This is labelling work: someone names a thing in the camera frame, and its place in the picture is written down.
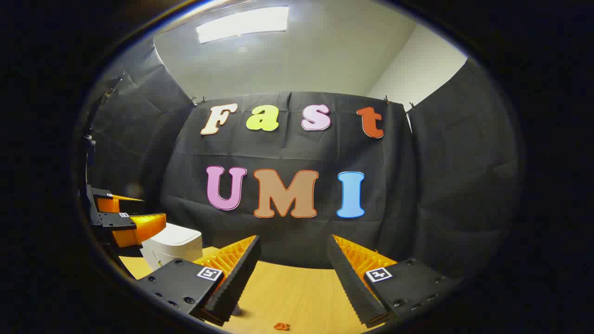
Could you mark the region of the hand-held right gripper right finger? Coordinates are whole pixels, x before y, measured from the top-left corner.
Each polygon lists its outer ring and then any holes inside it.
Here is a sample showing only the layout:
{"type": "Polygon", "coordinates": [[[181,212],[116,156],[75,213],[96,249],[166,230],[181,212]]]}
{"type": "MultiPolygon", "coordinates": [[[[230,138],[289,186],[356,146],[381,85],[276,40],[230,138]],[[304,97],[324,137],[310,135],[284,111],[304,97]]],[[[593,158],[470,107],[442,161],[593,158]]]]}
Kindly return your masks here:
{"type": "Polygon", "coordinates": [[[397,262],[337,235],[328,237],[327,256],[359,321],[368,328],[403,325],[443,301],[461,282],[415,258],[397,262]]]}

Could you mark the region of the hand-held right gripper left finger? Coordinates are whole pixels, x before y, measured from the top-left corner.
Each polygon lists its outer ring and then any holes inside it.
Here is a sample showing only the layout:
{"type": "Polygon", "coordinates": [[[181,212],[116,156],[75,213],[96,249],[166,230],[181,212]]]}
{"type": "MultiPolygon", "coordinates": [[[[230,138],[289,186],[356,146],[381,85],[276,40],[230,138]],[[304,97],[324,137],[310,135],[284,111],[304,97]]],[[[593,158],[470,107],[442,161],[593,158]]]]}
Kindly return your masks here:
{"type": "Polygon", "coordinates": [[[253,235],[198,260],[174,258],[137,283],[173,309],[223,326],[238,305],[260,255],[260,237],[253,235]]]}

